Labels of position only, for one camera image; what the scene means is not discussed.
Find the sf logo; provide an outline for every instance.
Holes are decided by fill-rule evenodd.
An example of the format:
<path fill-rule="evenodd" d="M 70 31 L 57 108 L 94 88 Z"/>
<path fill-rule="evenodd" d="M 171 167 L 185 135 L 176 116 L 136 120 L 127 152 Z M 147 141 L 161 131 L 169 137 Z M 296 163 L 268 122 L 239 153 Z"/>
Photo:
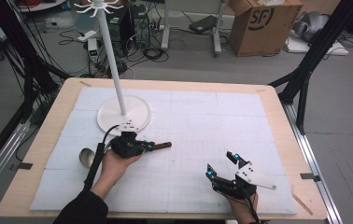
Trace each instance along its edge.
<path fill-rule="evenodd" d="M 275 10 L 273 8 L 253 11 L 252 17 L 249 21 L 248 30 L 258 31 L 263 29 L 270 23 L 274 12 Z"/>

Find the white pole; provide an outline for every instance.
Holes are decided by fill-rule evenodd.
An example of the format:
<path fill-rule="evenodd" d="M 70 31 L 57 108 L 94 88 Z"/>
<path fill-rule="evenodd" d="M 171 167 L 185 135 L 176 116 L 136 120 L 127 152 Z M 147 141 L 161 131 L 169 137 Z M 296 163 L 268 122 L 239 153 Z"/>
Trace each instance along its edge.
<path fill-rule="evenodd" d="M 106 15 L 103 9 L 99 9 L 97 12 L 97 18 L 100 23 L 101 35 L 104 39 L 104 45 L 106 49 L 106 55 L 112 72 L 113 82 L 115 83 L 116 94 L 118 95 L 119 105 L 121 114 L 126 115 L 126 108 L 124 105 L 123 94 L 121 92 L 120 80 L 118 67 L 116 66 L 115 54 L 113 53 L 112 41 L 109 35 L 109 29 L 107 28 Z"/>

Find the black sleeve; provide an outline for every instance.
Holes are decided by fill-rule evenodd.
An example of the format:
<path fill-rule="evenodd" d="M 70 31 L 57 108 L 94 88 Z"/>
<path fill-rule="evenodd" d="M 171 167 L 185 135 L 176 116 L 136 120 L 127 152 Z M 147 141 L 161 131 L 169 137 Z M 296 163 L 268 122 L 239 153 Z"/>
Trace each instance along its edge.
<path fill-rule="evenodd" d="M 58 215 L 54 224 L 105 224 L 107 205 L 91 191 L 80 193 Z"/>

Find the white stand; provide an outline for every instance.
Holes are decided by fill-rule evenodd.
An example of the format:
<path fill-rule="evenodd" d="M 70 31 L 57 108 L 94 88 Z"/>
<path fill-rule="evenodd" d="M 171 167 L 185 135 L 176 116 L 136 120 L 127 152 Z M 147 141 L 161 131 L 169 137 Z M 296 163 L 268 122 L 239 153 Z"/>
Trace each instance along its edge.
<path fill-rule="evenodd" d="M 110 71 L 112 72 L 113 81 L 115 83 L 116 94 L 118 95 L 117 100 L 113 99 L 101 105 L 100 109 L 98 110 L 97 121 L 98 125 L 105 132 L 114 125 L 120 125 L 118 129 L 115 129 L 111 132 L 111 134 L 114 135 L 120 134 L 121 131 L 140 132 L 148 125 L 150 121 L 150 109 L 148 104 L 138 97 L 129 96 L 123 98 L 120 87 L 118 67 L 116 66 L 112 41 L 110 39 L 105 15 L 105 12 L 110 14 L 110 12 L 106 9 L 107 7 L 121 7 L 114 7 L 110 4 L 105 3 L 104 0 L 93 0 L 92 3 L 88 6 L 79 6 L 75 4 L 77 7 L 86 7 L 85 10 L 78 11 L 78 13 L 85 13 L 90 9 L 94 9 L 94 13 L 91 17 L 97 15 L 101 34 L 104 39 Z"/>

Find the white paper sheet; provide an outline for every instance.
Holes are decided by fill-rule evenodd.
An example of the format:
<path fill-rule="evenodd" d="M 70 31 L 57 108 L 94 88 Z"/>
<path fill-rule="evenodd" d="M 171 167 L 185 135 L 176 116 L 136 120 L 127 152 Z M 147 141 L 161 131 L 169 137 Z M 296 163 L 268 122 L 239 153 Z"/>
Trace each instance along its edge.
<path fill-rule="evenodd" d="M 152 118 L 138 140 L 172 142 L 134 163 L 106 198 L 109 211 L 148 213 L 230 213 L 223 196 L 205 176 L 209 163 L 219 176 L 234 179 L 238 153 L 271 178 L 276 190 L 258 188 L 259 214 L 296 214 L 289 183 L 256 94 L 210 91 L 123 90 L 150 106 Z M 51 154 L 32 210 L 61 210 L 83 188 L 88 169 L 78 160 L 84 147 L 95 150 L 105 134 L 96 112 L 115 90 L 84 88 Z"/>

